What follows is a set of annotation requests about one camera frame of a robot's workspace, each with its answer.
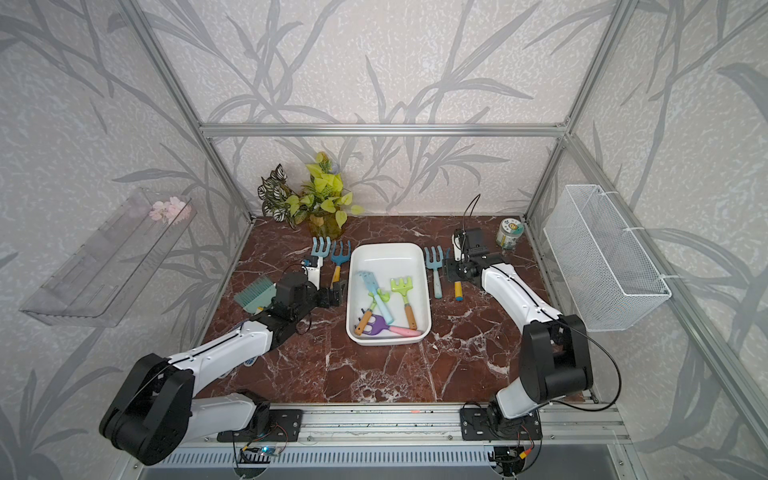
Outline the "dark teal rake yellow handle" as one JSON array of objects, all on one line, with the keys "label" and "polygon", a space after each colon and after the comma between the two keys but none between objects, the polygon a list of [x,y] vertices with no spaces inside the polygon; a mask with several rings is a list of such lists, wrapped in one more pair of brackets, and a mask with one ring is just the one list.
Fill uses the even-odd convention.
[{"label": "dark teal rake yellow handle", "polygon": [[454,297],[456,301],[462,301],[463,296],[463,287],[461,282],[461,273],[460,273],[460,267],[461,267],[461,250],[459,247],[454,248]]}]

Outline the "light blue rake pale handle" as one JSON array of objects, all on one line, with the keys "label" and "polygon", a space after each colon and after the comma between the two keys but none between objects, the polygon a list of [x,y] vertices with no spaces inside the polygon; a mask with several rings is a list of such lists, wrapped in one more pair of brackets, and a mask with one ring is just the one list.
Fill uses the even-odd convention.
[{"label": "light blue rake pale handle", "polygon": [[433,293],[435,299],[443,298],[443,290],[440,280],[440,269],[444,264],[444,253],[440,246],[432,246],[430,248],[424,248],[424,257],[426,267],[432,271],[433,274]]},{"label": "light blue rake pale handle", "polygon": [[368,308],[368,311],[373,312],[373,310],[378,307],[386,323],[391,325],[394,322],[394,317],[386,305],[389,295],[380,292],[378,282],[372,272],[359,271],[357,275],[363,280],[365,287],[368,289],[369,296],[372,298],[372,303]]}]

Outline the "light blue fork pale handle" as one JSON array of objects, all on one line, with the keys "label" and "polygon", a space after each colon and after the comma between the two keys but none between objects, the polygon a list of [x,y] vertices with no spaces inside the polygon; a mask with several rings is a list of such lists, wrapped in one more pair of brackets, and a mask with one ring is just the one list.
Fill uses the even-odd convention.
[{"label": "light blue fork pale handle", "polygon": [[326,237],[314,237],[310,256],[313,258],[313,264],[320,269],[324,260],[330,255],[332,246],[331,239]]}]

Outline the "dark teal fork yellow handle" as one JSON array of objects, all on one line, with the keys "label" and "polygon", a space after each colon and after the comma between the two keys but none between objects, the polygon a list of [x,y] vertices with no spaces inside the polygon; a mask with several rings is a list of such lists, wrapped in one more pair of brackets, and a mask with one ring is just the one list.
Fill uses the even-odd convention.
[{"label": "dark teal fork yellow handle", "polygon": [[334,273],[331,285],[340,281],[342,265],[350,260],[351,242],[344,243],[341,240],[334,240],[331,248],[331,261],[334,264]]}]

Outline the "white plastic storage box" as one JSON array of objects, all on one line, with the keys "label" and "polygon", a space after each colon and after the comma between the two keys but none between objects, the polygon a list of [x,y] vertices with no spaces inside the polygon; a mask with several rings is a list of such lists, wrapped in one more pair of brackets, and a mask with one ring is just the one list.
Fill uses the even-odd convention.
[{"label": "white plastic storage box", "polygon": [[[391,291],[390,280],[412,278],[413,288],[409,291],[408,297],[418,326],[417,330],[422,331],[419,337],[401,337],[388,331],[376,336],[354,334],[363,311],[372,303],[368,289],[357,275],[359,271],[370,271],[375,275],[380,292],[389,295],[386,305],[394,317],[391,326],[404,328],[409,326],[402,296]],[[414,243],[403,242],[361,245],[356,248],[351,256],[347,297],[346,333],[348,337],[353,342],[367,347],[407,345],[424,340],[431,327],[430,286],[421,249]]]}]

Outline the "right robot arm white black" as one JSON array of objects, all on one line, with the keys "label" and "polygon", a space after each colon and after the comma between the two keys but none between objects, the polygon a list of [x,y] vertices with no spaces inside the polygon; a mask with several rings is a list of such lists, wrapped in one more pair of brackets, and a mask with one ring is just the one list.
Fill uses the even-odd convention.
[{"label": "right robot arm white black", "polygon": [[449,281],[472,283],[491,295],[521,333],[518,378],[494,397],[498,415],[516,419],[593,385],[584,322],[563,315],[534,292],[515,268],[489,251],[478,228],[454,231]]}]

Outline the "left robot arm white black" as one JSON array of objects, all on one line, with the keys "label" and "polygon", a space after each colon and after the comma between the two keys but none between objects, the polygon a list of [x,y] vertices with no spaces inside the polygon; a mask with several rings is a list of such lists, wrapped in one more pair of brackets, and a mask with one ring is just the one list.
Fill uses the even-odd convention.
[{"label": "left robot arm white black", "polygon": [[150,466],[180,444],[208,435],[270,432],[270,403],[246,390],[198,398],[220,376],[285,343],[316,308],[341,305],[347,284],[316,287],[291,272],[276,284],[270,304],[230,332],[170,357],[150,353],[132,367],[99,424],[111,444]]}]

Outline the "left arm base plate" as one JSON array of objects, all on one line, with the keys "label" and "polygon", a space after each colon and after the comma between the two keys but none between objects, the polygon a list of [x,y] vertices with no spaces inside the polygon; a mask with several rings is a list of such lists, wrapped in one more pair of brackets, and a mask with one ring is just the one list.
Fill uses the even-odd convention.
[{"label": "left arm base plate", "polygon": [[276,409],[257,412],[241,430],[224,431],[217,435],[220,443],[297,442],[303,418],[300,409]]}]

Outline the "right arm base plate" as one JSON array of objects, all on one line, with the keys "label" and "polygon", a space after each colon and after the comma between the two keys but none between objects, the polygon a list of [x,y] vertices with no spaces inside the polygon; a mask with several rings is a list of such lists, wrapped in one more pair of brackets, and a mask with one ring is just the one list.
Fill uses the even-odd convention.
[{"label": "right arm base plate", "polygon": [[495,405],[465,404],[459,410],[461,436],[465,441],[519,440],[543,438],[539,413],[534,410],[514,419],[505,418]]}]

